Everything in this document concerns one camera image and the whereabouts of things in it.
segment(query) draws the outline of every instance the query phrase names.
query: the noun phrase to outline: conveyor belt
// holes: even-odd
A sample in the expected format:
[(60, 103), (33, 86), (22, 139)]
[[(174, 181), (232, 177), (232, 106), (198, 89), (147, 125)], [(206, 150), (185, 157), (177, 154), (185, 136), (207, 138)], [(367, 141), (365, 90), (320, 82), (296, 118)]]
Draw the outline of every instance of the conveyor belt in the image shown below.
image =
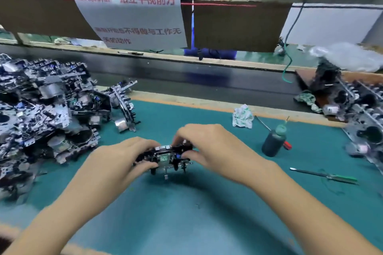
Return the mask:
[(293, 73), (286, 74), (293, 83), (286, 83), (280, 72), (263, 70), (13, 45), (0, 45), (0, 53), (25, 59), (83, 61), (102, 86), (129, 77), (139, 81), (134, 86), (139, 91), (310, 112), (308, 107), (293, 100), (301, 91)]

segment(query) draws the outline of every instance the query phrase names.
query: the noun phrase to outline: green wire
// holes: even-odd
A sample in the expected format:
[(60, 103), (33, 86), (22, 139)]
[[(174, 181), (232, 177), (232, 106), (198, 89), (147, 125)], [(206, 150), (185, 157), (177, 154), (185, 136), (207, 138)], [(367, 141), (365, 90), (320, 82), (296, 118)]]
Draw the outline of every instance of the green wire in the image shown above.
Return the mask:
[(284, 69), (283, 72), (282, 72), (282, 80), (284, 80), (284, 81), (287, 82), (287, 83), (292, 83), (292, 82), (290, 82), (289, 80), (286, 80), (286, 79), (285, 79), (285, 72), (286, 72), (287, 68), (290, 67), (291, 63), (293, 62), (293, 59), (290, 57), (290, 55), (288, 54), (287, 49), (286, 49), (287, 38), (288, 38), (288, 36), (290, 35), (291, 30), (293, 30), (294, 25), (295, 25), (296, 22), (298, 21), (298, 18), (299, 18), (299, 16), (301, 15), (302, 10), (303, 10), (303, 7), (304, 7), (304, 4), (305, 4), (306, 2), (307, 2), (307, 0), (303, 0), (303, 1), (302, 1), (302, 6), (301, 6), (301, 8), (300, 8), (300, 10), (299, 10), (299, 12), (298, 12), (298, 15), (297, 15), (296, 18), (295, 18), (295, 21), (293, 22), (293, 25), (291, 25), (291, 27), (290, 27), (290, 29), (289, 29), (287, 35), (286, 35), (285, 43), (283, 44), (283, 48), (284, 48), (284, 50), (285, 50), (285, 53), (286, 53), (286, 55), (288, 56), (288, 58), (290, 59), (290, 62), (287, 64), (287, 66), (285, 67), (285, 69)]

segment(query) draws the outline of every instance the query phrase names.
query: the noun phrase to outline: white paper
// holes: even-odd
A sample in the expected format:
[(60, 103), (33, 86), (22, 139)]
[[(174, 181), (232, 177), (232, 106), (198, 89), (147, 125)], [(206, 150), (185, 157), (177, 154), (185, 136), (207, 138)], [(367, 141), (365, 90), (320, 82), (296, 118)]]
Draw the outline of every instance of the white paper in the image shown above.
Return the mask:
[(75, 0), (109, 48), (169, 50), (187, 46), (181, 0)]

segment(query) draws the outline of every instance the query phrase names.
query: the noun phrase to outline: green work mat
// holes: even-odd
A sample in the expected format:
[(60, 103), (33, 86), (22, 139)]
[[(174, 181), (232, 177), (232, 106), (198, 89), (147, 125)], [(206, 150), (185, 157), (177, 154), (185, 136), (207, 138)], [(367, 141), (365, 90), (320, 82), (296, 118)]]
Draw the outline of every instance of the green work mat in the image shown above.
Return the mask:
[[(166, 145), (176, 130), (187, 123), (218, 123), (262, 154), (261, 145), (268, 134), (256, 120), (253, 129), (232, 127), (231, 113), (141, 101), (134, 101), (134, 105), (137, 119), (142, 121), (137, 132), (120, 134), (113, 123), (108, 123), (100, 131), (101, 145), (134, 136)], [(267, 118), (263, 121), (270, 128), (281, 122)], [(287, 130), (293, 148), (281, 149), (273, 160), (383, 250), (383, 235), (379, 231), (383, 226), (379, 215), (383, 207), (380, 172), (366, 160), (346, 154), (343, 147), (348, 140), (340, 128), (289, 122)], [(39, 177), (27, 202), (17, 206), (3, 203), (0, 221), (25, 228), (60, 195), (84, 159), (66, 166), (47, 162), (44, 169), (49, 173)], [(289, 171), (290, 167), (354, 176), (360, 185), (327, 181)], [(160, 172), (155, 176), (142, 175), (70, 242), (113, 255), (303, 253), (286, 226), (258, 196), (198, 164), (189, 166), (186, 174), (171, 170), (167, 181)]]

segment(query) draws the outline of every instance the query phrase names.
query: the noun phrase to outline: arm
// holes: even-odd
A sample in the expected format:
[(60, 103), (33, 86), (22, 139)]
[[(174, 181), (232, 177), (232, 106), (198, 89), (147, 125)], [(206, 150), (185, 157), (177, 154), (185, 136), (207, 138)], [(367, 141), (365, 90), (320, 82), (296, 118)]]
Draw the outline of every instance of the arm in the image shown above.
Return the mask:
[(306, 254), (383, 254), (275, 162), (256, 154), (221, 125), (186, 125), (179, 129), (173, 144), (183, 139), (199, 149), (187, 151), (183, 157), (254, 190), (286, 224)]
[(139, 137), (93, 151), (63, 193), (43, 209), (3, 255), (58, 255), (69, 239), (101, 213), (143, 172), (157, 167), (137, 156), (159, 146)]

